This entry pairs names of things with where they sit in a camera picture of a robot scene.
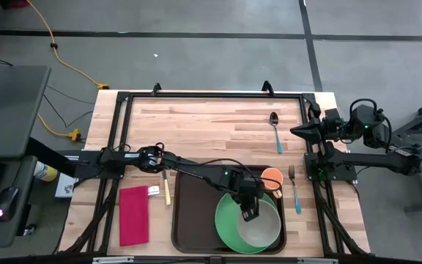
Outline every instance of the green bowl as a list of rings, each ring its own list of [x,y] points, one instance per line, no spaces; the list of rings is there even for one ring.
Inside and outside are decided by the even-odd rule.
[[[275,203],[268,195],[264,194],[262,199],[276,208]],[[240,237],[237,231],[239,216],[239,205],[234,202],[230,194],[225,194],[218,203],[214,217],[216,230],[221,240],[230,249],[241,254],[256,254],[264,251],[268,246],[251,246]]]

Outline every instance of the red napkin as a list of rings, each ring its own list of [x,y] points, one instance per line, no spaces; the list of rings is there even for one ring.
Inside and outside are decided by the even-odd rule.
[[[149,242],[147,186],[120,190],[120,246]]]

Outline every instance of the metal spoon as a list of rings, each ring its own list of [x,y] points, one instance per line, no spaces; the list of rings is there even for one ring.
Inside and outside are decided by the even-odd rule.
[[[278,124],[279,119],[278,115],[275,112],[272,112],[270,114],[270,124],[275,128],[276,133],[276,146],[278,147],[278,153],[283,152],[283,147],[281,146],[281,143],[279,142],[279,136],[278,136],[278,129],[276,129],[276,125]]]

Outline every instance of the metal fork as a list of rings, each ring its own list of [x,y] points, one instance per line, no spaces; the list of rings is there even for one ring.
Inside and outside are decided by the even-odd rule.
[[[296,182],[294,181],[295,178],[296,178],[295,166],[289,165],[289,179],[292,182],[292,186],[294,186],[294,201],[296,204],[296,212],[302,213],[302,209],[300,208],[300,204],[299,204],[299,198],[297,198],[297,187],[296,187]]]

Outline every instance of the gray floor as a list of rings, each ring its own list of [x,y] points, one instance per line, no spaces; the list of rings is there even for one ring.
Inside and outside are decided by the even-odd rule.
[[[297,0],[34,3],[55,30],[303,33]],[[420,0],[306,0],[306,4],[314,34],[422,35]],[[0,10],[0,29],[44,28],[33,10],[24,9]],[[270,80],[276,90],[314,91],[305,40],[57,37],[56,41],[62,58],[113,89],[151,89],[160,82],[164,89],[258,90]],[[54,59],[48,37],[0,36],[0,43],[0,59],[15,65],[50,65],[52,87],[95,100],[95,85]],[[343,116],[354,99],[373,98],[397,128],[422,106],[422,42],[315,41],[314,46],[323,90],[335,92]],[[68,122],[93,107],[50,89],[46,95]],[[88,131],[89,117],[67,129],[46,102],[40,113],[58,131]],[[33,136],[57,150],[82,148],[52,136],[38,121]],[[352,152],[374,152],[362,143],[349,147]],[[422,200],[417,179],[369,169],[359,182],[372,252],[422,260],[422,213],[403,213],[404,206]],[[56,204],[40,207],[37,235],[0,249],[0,257],[51,253],[66,210],[66,205]]]

